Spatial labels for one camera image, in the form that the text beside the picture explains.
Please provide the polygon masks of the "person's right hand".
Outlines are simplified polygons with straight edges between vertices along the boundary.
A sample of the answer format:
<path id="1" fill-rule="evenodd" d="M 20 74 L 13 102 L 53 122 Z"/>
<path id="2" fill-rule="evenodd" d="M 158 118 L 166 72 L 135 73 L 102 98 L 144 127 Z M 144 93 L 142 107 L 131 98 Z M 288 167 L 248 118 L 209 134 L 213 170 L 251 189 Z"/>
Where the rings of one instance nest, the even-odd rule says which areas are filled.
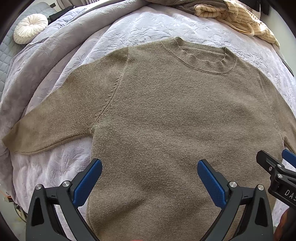
<path id="1" fill-rule="evenodd" d="M 288 208 L 280 218 L 273 240 L 295 241 L 295 209 Z"/>

